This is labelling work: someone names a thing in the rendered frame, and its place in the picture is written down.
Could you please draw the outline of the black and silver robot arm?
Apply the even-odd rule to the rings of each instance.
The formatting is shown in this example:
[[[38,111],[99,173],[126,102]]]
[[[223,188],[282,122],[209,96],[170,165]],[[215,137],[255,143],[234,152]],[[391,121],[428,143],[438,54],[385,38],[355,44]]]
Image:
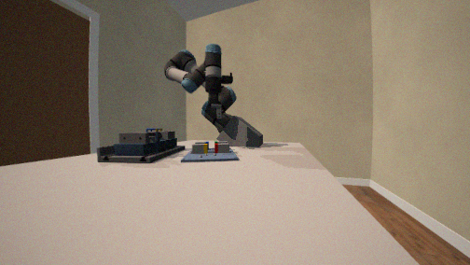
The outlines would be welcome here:
[[[217,66],[221,68],[221,55],[222,53],[219,45],[208,44],[205,48],[204,63],[201,66],[197,66],[195,65],[196,59],[192,53],[183,49],[166,63],[164,74],[171,81],[174,81],[173,79],[175,79],[175,81],[180,83],[188,93],[193,93],[201,84],[205,88],[206,77],[203,72],[206,67]],[[236,94],[231,87],[221,86],[221,92],[218,93],[218,104],[222,105],[221,119],[216,119],[216,108],[209,106],[208,101],[206,101],[202,106],[202,115],[213,123],[219,133],[224,130],[233,117],[227,114],[226,111],[231,105],[233,105],[236,99]]]

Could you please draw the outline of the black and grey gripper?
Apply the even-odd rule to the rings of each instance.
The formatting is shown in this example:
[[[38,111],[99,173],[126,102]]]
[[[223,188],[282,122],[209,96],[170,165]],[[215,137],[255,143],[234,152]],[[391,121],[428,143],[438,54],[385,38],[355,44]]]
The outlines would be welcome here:
[[[204,73],[205,91],[209,93],[209,106],[216,108],[216,119],[222,118],[222,105],[218,104],[218,93],[221,92],[221,84],[232,84],[233,76],[222,76],[221,68],[217,66],[206,67]]]

